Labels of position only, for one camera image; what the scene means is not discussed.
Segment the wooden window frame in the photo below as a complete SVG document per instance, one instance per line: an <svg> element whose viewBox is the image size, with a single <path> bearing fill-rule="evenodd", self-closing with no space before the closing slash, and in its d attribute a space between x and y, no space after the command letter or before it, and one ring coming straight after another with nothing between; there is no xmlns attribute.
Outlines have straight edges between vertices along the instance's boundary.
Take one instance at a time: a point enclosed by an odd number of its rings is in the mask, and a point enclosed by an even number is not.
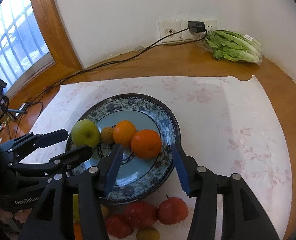
<svg viewBox="0 0 296 240"><path fill-rule="evenodd" d="M0 0L0 79L14 96L50 66L81 70L55 0Z"/></svg>

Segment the white wall socket right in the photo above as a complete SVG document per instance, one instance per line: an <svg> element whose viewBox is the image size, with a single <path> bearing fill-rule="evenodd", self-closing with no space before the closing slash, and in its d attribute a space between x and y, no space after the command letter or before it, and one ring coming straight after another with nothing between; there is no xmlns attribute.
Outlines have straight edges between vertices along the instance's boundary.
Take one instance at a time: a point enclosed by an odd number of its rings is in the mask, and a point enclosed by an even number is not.
<svg viewBox="0 0 296 240"><path fill-rule="evenodd" d="M217 21L216 20L201 20L205 24L205 29L207 32L211 30L217 29ZM188 20L181 20L181 28L186 29L188 27ZM187 40L198 40L204 35L204 33L192 34L189 30L182 32L182 39L184 41Z"/></svg>

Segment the red fruit back left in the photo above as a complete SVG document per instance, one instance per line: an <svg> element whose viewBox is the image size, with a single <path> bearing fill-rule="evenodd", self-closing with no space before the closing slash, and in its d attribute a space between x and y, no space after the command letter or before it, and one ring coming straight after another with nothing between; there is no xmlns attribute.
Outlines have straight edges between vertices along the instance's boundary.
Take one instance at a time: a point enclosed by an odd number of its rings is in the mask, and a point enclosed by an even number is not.
<svg viewBox="0 0 296 240"><path fill-rule="evenodd" d="M125 239L134 232L133 227L120 214L108 216L105 226L108 234L118 239Z"/></svg>

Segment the red fruit front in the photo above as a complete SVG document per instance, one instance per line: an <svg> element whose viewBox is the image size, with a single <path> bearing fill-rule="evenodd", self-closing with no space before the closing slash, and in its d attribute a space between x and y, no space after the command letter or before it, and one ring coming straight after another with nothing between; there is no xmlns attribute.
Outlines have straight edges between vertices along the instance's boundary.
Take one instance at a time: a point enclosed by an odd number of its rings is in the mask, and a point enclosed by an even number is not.
<svg viewBox="0 0 296 240"><path fill-rule="evenodd" d="M158 209L156 206L144 201L135 202L126 207L124 217L134 228L148 228L158 220Z"/></svg>

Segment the red fruit back right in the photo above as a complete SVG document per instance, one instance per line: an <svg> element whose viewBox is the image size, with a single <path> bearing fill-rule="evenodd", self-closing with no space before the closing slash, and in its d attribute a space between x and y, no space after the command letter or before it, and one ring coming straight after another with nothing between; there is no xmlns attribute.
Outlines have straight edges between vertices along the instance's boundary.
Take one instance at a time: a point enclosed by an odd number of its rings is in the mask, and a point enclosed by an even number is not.
<svg viewBox="0 0 296 240"><path fill-rule="evenodd" d="M185 220L189 215L187 204L178 197L169 197L158 207L158 220L164 225L173 225Z"/></svg>

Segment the brown kiwi front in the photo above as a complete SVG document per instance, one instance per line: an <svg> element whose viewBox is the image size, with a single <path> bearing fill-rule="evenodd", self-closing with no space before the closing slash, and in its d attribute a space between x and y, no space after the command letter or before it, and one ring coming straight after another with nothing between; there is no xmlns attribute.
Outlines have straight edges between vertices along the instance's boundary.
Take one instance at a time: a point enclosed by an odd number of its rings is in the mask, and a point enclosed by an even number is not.
<svg viewBox="0 0 296 240"><path fill-rule="evenodd" d="M100 207L101 207L101 211L102 211L102 216L103 216L104 220L106 220L107 217L109 216L109 208L104 205L100 205Z"/></svg>

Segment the bagged green lettuce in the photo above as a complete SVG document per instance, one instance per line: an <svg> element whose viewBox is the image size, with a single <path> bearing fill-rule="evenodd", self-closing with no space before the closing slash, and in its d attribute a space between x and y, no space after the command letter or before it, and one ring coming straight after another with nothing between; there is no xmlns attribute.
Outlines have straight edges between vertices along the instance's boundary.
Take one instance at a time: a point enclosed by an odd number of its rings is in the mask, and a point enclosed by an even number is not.
<svg viewBox="0 0 296 240"><path fill-rule="evenodd" d="M198 45L216 60L248 62L260 65L261 43L255 38L228 30L212 30Z"/></svg>

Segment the blue patterned ceramic plate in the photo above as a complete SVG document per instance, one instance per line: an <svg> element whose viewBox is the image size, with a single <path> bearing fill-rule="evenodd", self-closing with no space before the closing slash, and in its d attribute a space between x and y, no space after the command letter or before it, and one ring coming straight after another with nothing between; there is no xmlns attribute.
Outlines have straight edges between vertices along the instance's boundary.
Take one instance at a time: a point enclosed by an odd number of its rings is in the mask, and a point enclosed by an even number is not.
<svg viewBox="0 0 296 240"><path fill-rule="evenodd" d="M96 103L81 119L91 120L98 130L128 120L138 131L157 132L162 141L160 154L152 159L140 159L131 149L124 150L113 190L101 199L102 204L122 205L144 199L172 173L171 146L181 142L181 133L172 111L158 99L137 93L119 94Z"/></svg>

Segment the large orange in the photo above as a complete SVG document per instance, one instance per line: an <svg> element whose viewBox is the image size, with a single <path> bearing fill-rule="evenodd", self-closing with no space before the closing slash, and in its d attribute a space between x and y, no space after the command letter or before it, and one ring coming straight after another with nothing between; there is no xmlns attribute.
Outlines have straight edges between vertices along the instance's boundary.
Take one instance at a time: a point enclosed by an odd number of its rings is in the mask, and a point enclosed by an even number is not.
<svg viewBox="0 0 296 240"><path fill-rule="evenodd" d="M121 144L123 148L130 148L131 141L137 129L134 124L128 120L123 120L116 124L113 131L113 139L117 144Z"/></svg>

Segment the black power adapter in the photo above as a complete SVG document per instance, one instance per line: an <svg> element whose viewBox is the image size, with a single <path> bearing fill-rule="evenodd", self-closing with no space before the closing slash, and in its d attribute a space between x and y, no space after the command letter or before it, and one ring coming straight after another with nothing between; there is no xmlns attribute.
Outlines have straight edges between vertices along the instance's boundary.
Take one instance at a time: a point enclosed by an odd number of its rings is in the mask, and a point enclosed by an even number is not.
<svg viewBox="0 0 296 240"><path fill-rule="evenodd" d="M188 21L188 29L191 34L205 33L205 23L201 21Z"/></svg>

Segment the red fruit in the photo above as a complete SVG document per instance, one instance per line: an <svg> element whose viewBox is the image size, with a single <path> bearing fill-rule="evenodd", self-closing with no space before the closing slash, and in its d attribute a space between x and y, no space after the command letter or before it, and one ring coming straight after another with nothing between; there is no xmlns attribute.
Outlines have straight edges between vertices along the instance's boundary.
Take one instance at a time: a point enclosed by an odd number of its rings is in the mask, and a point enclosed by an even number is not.
<svg viewBox="0 0 296 240"><path fill-rule="evenodd" d="M169 197L158 207L158 220L164 225L173 225L185 220L189 215L187 204L178 197Z"/></svg>
<svg viewBox="0 0 296 240"><path fill-rule="evenodd" d="M134 228L148 228L158 220L158 209L156 206L144 201L135 202L126 207L124 217Z"/></svg>
<svg viewBox="0 0 296 240"><path fill-rule="evenodd" d="M108 234L118 239L125 239L134 232L133 227L120 214L108 216L105 226Z"/></svg>

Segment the brown kiwi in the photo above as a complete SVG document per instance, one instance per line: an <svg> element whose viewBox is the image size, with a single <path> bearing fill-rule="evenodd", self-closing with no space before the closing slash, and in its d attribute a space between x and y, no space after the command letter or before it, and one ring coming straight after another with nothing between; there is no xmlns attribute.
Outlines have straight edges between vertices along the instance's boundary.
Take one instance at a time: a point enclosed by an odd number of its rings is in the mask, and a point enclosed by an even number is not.
<svg viewBox="0 0 296 240"><path fill-rule="evenodd" d="M103 216L104 220L106 220L107 217L109 216L109 208L104 205L100 205L100 207L101 207L101 211L102 211L102 216Z"/></svg>
<svg viewBox="0 0 296 240"><path fill-rule="evenodd" d="M136 233L137 240L160 240L160 233L154 227L139 229Z"/></svg>
<svg viewBox="0 0 296 240"><path fill-rule="evenodd" d="M113 132L114 132L113 127L103 128L100 133L101 142L106 145L110 145L110 144L114 143Z"/></svg>

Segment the white floral table cloth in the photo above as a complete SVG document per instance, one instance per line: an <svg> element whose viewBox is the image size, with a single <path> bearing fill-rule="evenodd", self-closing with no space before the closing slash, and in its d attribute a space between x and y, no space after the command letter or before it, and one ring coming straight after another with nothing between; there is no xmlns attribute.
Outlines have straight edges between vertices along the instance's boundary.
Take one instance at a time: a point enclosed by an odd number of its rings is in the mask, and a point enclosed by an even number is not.
<svg viewBox="0 0 296 240"><path fill-rule="evenodd" d="M30 131L70 131L96 103L124 93L149 95L167 105L185 153L216 174L239 173L284 236L292 200L290 158L276 113L255 77L162 76L62 85Z"/></svg>

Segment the small orange right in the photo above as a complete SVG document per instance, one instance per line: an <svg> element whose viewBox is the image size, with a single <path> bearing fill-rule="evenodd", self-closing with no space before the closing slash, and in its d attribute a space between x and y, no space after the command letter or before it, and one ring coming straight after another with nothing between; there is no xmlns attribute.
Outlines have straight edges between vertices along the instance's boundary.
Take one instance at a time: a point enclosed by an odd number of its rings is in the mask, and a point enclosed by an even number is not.
<svg viewBox="0 0 296 240"><path fill-rule="evenodd" d="M80 223L74 222L73 226L75 240L83 240Z"/></svg>

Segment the round orange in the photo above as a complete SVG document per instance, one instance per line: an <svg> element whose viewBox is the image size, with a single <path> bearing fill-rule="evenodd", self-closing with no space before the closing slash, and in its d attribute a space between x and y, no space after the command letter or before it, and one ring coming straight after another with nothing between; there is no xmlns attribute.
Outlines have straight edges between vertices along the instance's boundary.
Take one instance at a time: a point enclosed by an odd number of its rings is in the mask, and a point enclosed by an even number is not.
<svg viewBox="0 0 296 240"><path fill-rule="evenodd" d="M131 150L140 159L152 159L159 155L162 141L159 134L151 129L137 132L131 141Z"/></svg>

